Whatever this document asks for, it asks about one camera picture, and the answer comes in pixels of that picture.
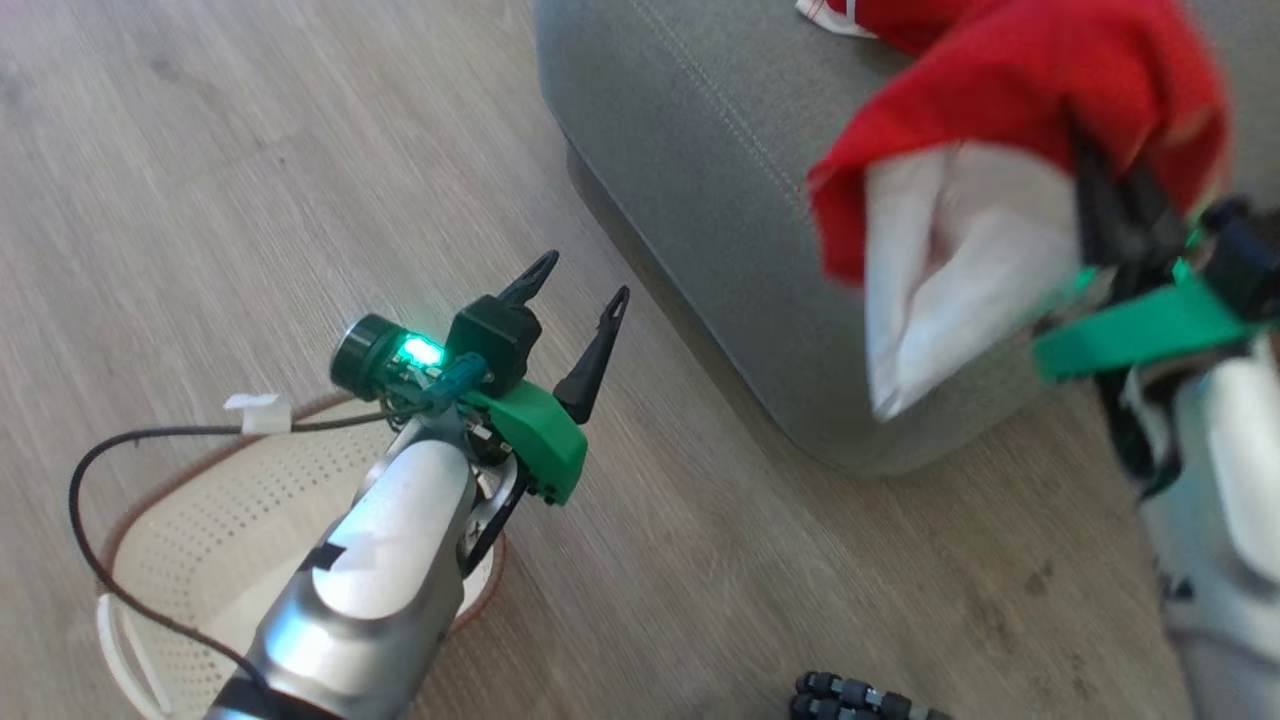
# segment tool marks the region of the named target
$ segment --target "green led light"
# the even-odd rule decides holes
[[[439,365],[444,360],[444,350],[440,346],[419,336],[411,336],[406,340],[399,354],[408,357],[411,363],[428,368]]]

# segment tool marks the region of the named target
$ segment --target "black cable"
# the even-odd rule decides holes
[[[367,415],[356,415],[352,418],[340,418],[337,420],[321,420],[316,423],[294,423],[293,432],[307,433],[307,432],[321,432],[321,430],[334,430],[340,428],[349,428],[353,425],[362,425],[365,423],[376,423],[379,420],[390,420],[399,416],[412,416],[424,409],[413,407],[407,410],[384,411],[384,413],[370,413]],[[279,707],[275,703],[275,697],[271,694],[271,688],[266,683],[266,678],[253,667],[253,665],[244,659],[241,653],[236,652],[227,644],[201,633],[200,630],[183,625],[182,623],[148,607],[145,602],[133,596],[129,591],[120,587],[111,577],[110,570],[102,565],[102,561],[97,559],[93,552],[93,547],[88,542],[88,536],[84,532],[84,521],[81,518],[81,486],[84,484],[84,474],[88,471],[88,466],[101,457],[106,451],[111,450],[118,445],[124,445],[127,442],[138,442],[151,438],[161,437],[201,437],[201,436],[238,436],[241,434],[241,428],[237,425],[177,425],[165,428],[147,428],[141,430],[129,430],[127,433],[120,433],[115,437],[108,438],[92,450],[84,454],[84,457],[76,465],[76,470],[72,473],[72,480],[67,488],[67,510],[70,515],[72,534],[76,536],[76,544],[79,548],[81,557],[88,565],[90,570],[93,571],[93,577],[97,582],[106,588],[108,592],[120,598],[127,607],[142,615],[147,620],[165,628],[173,633],[177,633],[192,642],[202,644],[209,650],[227,657],[236,664],[246,675],[248,675],[250,682],[253,688],[261,693],[266,708],[273,719],[284,720],[280,714]]]

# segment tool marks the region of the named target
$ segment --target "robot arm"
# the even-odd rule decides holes
[[[1053,380],[1091,377],[1142,493],[1165,629],[1199,717],[1280,717],[1277,238],[1226,201],[1188,233],[1149,173],[1112,183],[1078,147],[1085,263],[1114,268],[1097,313],[1043,333]],[[1194,269],[1188,237],[1211,255]]]
[[[1157,416],[1179,471],[1139,515],[1192,705],[1199,717],[1280,716],[1280,378],[1270,346],[1187,374],[1166,407]]]
[[[579,428],[604,377],[628,300],[549,393],[524,379],[541,333],[525,307],[556,265],[544,255],[507,290],[460,313],[439,346],[378,315],[334,354],[335,384],[412,409],[355,502],[325,532],[262,618],[210,720],[387,720],[417,694],[471,574],[520,498],[563,505],[586,456]],[[492,492],[477,489],[481,475]]]

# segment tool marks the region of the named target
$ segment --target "white fabric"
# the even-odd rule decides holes
[[[796,10],[809,18],[822,29],[850,37],[876,37],[854,22],[854,3],[849,0],[849,14],[837,13],[827,6],[827,0],[796,0]]]
[[[1071,179],[965,142],[867,173],[867,366],[887,420],[1027,327],[1079,273]]]

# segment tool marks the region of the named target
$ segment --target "gray ottoman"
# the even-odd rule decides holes
[[[1261,38],[1239,19],[1247,4],[1212,13],[1222,32]],[[1267,14],[1275,38],[1280,13]],[[828,35],[786,0],[536,0],[535,22],[566,137],[796,445],[858,474],[904,473],[1039,391],[1025,354],[1005,347],[895,421],[870,416],[861,299],[822,275],[803,183],[908,58]],[[1271,64],[1275,47],[1256,44]],[[1266,58],[1224,53],[1262,82]],[[1265,137],[1267,117],[1245,133]],[[1274,197],[1277,158],[1253,161],[1242,178]]]

